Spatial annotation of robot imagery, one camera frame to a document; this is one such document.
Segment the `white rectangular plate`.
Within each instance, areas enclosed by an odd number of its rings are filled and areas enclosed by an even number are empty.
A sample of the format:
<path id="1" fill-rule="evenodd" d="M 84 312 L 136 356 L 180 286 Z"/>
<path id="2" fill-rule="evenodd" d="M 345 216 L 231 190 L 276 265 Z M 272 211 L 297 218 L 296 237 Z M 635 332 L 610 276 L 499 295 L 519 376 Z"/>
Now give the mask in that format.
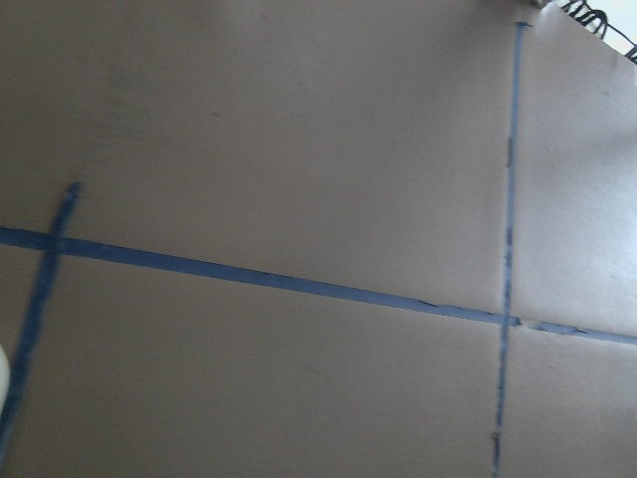
<path id="1" fill-rule="evenodd" d="M 4 406 L 10 385 L 10 364 L 7 355 L 0 347 L 0 408 Z"/>

